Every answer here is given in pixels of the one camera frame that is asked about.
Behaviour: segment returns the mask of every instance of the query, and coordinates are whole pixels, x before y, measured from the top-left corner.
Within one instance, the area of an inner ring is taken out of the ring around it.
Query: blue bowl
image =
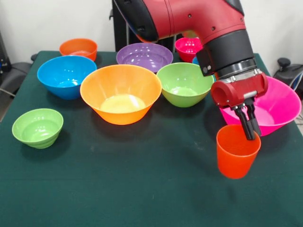
[[[192,62],[193,64],[196,64],[196,65],[199,65],[199,62],[198,62],[198,59],[197,59],[197,57],[194,57],[194,59],[193,59],[193,62]]]
[[[97,69],[96,64],[82,56],[61,56],[45,62],[38,70],[38,80],[62,99],[80,97],[82,81]]]

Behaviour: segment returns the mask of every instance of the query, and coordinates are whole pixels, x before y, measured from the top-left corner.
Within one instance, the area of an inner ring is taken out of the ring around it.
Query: orange bowl
[[[61,44],[59,51],[62,56],[79,55],[96,60],[98,45],[90,39],[71,39]]]
[[[161,82],[135,65],[111,65],[89,74],[81,84],[82,99],[105,121],[126,125],[141,120],[159,98]]]

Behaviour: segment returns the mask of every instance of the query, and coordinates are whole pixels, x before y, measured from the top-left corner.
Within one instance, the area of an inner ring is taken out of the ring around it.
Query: white wall
[[[0,0],[0,31],[12,62],[30,62],[32,54],[57,51],[76,37],[114,51],[111,9],[111,0]]]
[[[253,49],[270,73],[281,56],[303,63],[303,1],[241,2]],[[0,31],[12,62],[30,61],[39,50],[58,50],[75,37],[95,40],[100,51],[114,51],[111,8],[111,0],[0,0]]]

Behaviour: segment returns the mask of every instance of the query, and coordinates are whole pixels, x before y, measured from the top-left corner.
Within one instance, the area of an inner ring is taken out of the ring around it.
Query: bowl rim
[[[127,64],[123,64],[121,63],[118,58],[119,56],[121,55],[121,53],[123,52],[123,50],[125,50],[126,48],[129,48],[129,47],[132,47],[132,46],[135,46],[135,45],[142,45],[142,46],[149,46],[149,45],[152,45],[152,46],[158,46],[160,48],[162,48],[164,51],[166,51],[168,54],[169,54],[169,58],[167,59],[168,60],[168,64],[171,64],[173,61],[174,61],[174,55],[173,53],[165,46],[162,46],[160,44],[154,44],[154,43],[134,43],[134,44],[129,44],[129,45],[126,45],[125,47],[123,47],[122,49],[120,49],[116,55],[116,62],[119,64],[119,65],[127,65]]]
[[[199,37],[196,37],[196,38],[186,38],[186,37],[182,37],[182,38],[178,39],[178,40],[175,42],[175,48],[176,48],[176,50],[177,50],[178,52],[180,52],[180,53],[189,54],[189,55],[196,55],[196,53],[187,53],[187,52],[182,51],[181,49],[179,49],[179,48],[177,47],[178,43],[180,43],[182,40],[185,40],[185,39],[187,39],[187,40],[195,40],[195,39],[197,39],[197,40],[200,41]]]
[[[70,86],[64,86],[64,87],[58,87],[58,86],[48,85],[48,84],[46,84],[44,81],[42,81],[41,76],[40,76],[42,68],[45,67],[45,65],[51,63],[52,61],[55,61],[55,60],[61,59],[61,58],[81,58],[81,59],[83,59],[83,60],[85,60],[85,61],[89,61],[90,63],[93,63],[92,65],[94,65],[94,71],[97,70],[97,65],[96,65],[96,63],[95,63],[93,60],[91,60],[91,59],[89,59],[89,58],[87,58],[87,57],[78,56],[78,55],[64,55],[64,56],[58,56],[58,57],[52,58],[52,59],[50,59],[50,60],[44,62],[44,63],[39,67],[39,69],[38,69],[38,71],[37,71],[37,78],[38,78],[38,80],[40,81],[40,83],[42,83],[42,84],[45,85],[45,86],[53,87],[53,88],[68,88],[68,87],[77,87],[77,86],[80,86],[80,85],[81,85],[81,83],[83,82],[83,80],[84,80],[85,78],[83,78],[83,80],[81,81],[81,83],[79,83],[79,84],[77,84],[77,85],[70,85]]]
[[[282,81],[280,81],[280,80],[278,80],[278,79],[276,79],[276,78],[273,78],[273,77],[268,76],[268,75],[266,75],[266,77],[267,77],[267,79],[274,80],[274,81],[276,81],[277,83],[280,83],[281,86],[290,88],[288,85],[286,85],[285,83],[283,83]],[[288,120],[288,121],[283,122],[283,123],[277,123],[277,124],[271,124],[271,125],[265,125],[265,124],[261,124],[261,123],[260,123],[259,126],[262,126],[262,127],[279,127],[279,126],[284,126],[284,125],[289,124],[290,122],[292,122],[294,119],[296,119],[296,118],[300,115],[300,113],[301,113],[301,111],[302,111],[302,102],[301,102],[299,96],[296,94],[296,92],[295,92],[293,89],[291,89],[291,92],[294,94],[294,96],[296,97],[297,101],[300,103],[300,108],[299,108],[298,112],[296,113],[295,117],[294,117],[293,119]],[[221,112],[225,112],[226,114],[228,114],[228,113],[226,112],[225,109],[220,108],[220,111],[221,111]],[[232,117],[233,119],[238,120],[238,118],[235,118],[234,116],[232,116],[232,115],[230,115],[230,114],[228,114],[228,115],[229,115],[230,117]]]
[[[53,113],[55,113],[55,114],[57,114],[57,115],[60,116],[61,124],[59,125],[58,130],[57,130],[54,134],[50,135],[50,136],[47,137],[47,138],[44,138],[43,140],[26,141],[26,140],[23,140],[23,139],[17,137],[17,136],[15,135],[15,133],[14,133],[14,127],[15,127],[15,125],[18,123],[18,121],[19,121],[22,117],[24,117],[25,115],[27,115],[28,113],[36,112],[36,111],[41,111],[41,110],[51,111],[51,112],[53,112]],[[38,143],[38,142],[42,142],[42,141],[48,140],[49,138],[51,138],[51,137],[53,137],[54,135],[56,135],[57,133],[59,133],[59,132],[61,131],[62,127],[63,127],[63,124],[64,124],[64,118],[63,118],[62,114],[61,114],[59,111],[56,111],[56,110],[50,109],[50,108],[38,108],[38,109],[33,109],[33,110],[30,110],[30,111],[27,111],[27,112],[21,114],[21,115],[14,121],[14,123],[13,123],[13,125],[12,125],[12,127],[11,127],[11,131],[12,131],[13,136],[14,136],[17,140],[19,140],[20,142],[22,142],[22,143]]]
[[[59,46],[59,52],[60,52],[60,54],[61,54],[62,56],[71,56],[71,55],[69,55],[69,54],[64,54],[64,53],[62,53],[61,48],[63,47],[63,45],[65,45],[65,44],[67,44],[67,43],[69,43],[69,42],[71,42],[71,41],[74,41],[74,40],[89,41],[90,43],[93,43],[93,44],[95,45],[95,50],[94,50],[93,52],[90,52],[90,53],[86,54],[85,56],[89,56],[89,55],[94,54],[94,53],[96,53],[96,52],[98,51],[98,44],[97,44],[95,41],[93,41],[92,39],[88,39],[88,38],[74,38],[74,39],[69,39],[69,40],[64,41],[64,42]]]
[[[131,114],[131,113],[136,113],[136,112],[142,111],[142,110],[144,110],[144,109],[146,109],[146,108],[150,108],[150,107],[159,99],[159,97],[160,97],[160,95],[161,95],[161,93],[162,93],[162,84],[161,84],[160,79],[157,77],[157,75],[156,75],[154,72],[152,72],[152,71],[150,71],[150,70],[148,70],[148,69],[146,69],[146,68],[144,68],[144,67],[137,66],[137,65],[129,65],[129,64],[120,64],[120,65],[119,65],[119,64],[118,64],[118,65],[109,65],[109,66],[105,66],[105,67],[102,67],[102,68],[100,68],[100,69],[98,69],[98,70],[95,70],[95,71],[91,72],[91,73],[83,80],[83,82],[84,82],[85,80],[89,79],[90,77],[92,77],[92,74],[93,74],[93,73],[96,73],[97,71],[102,71],[103,69],[115,68],[115,67],[136,67],[136,68],[139,68],[139,69],[142,69],[142,70],[145,70],[145,71],[148,71],[149,73],[151,73],[151,75],[153,75],[153,77],[156,79],[157,83],[158,83],[159,86],[160,86],[159,93],[157,94],[155,100],[154,100],[153,102],[151,102],[150,104],[146,105],[144,108],[139,109],[139,110],[136,110],[136,111],[126,112],[126,113],[113,113],[113,112],[107,112],[107,111],[100,110],[100,107],[95,107],[95,106],[91,105],[91,104],[83,97],[84,95],[83,95],[83,91],[82,91],[82,90],[83,90],[83,84],[84,84],[84,83],[82,83],[81,86],[80,86],[80,95],[81,95],[81,98],[83,99],[83,101],[84,101],[88,106],[90,106],[91,108],[96,109],[96,110],[98,110],[98,111],[100,111],[100,112],[107,113],[107,114],[129,114],[129,113]]]
[[[170,64],[170,65],[164,66],[162,69],[164,69],[164,68],[166,68],[166,67],[169,67],[169,66],[171,66],[171,65],[177,65],[177,64],[190,65],[190,66],[193,66],[193,67],[199,67],[199,68],[200,68],[199,65],[196,65],[196,64],[193,64],[193,63],[188,63],[188,62],[176,62],[176,63]],[[212,75],[209,76],[209,77],[212,77],[212,80],[213,80],[212,84],[213,84],[213,83],[214,83],[214,77],[213,77]],[[164,90],[165,92],[167,92],[167,93],[169,93],[169,94],[171,94],[171,95],[173,95],[173,96],[177,96],[177,97],[198,97],[198,96],[204,95],[205,93],[208,93],[208,92],[211,90],[211,88],[212,88],[212,86],[210,86],[209,89],[208,89],[207,91],[205,91],[205,92],[203,92],[203,93],[198,93],[197,95],[194,95],[194,96],[181,96],[181,95],[173,94],[173,93],[171,93],[170,91],[166,90],[166,89],[163,87],[163,85],[162,85],[162,81],[161,81],[161,86],[162,86],[162,90]]]

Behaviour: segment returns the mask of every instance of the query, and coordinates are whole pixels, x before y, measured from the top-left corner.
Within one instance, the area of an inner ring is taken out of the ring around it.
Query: purple bowl
[[[172,52],[164,46],[152,43],[137,43],[122,48],[116,57],[118,64],[138,65],[152,72],[173,61]]]

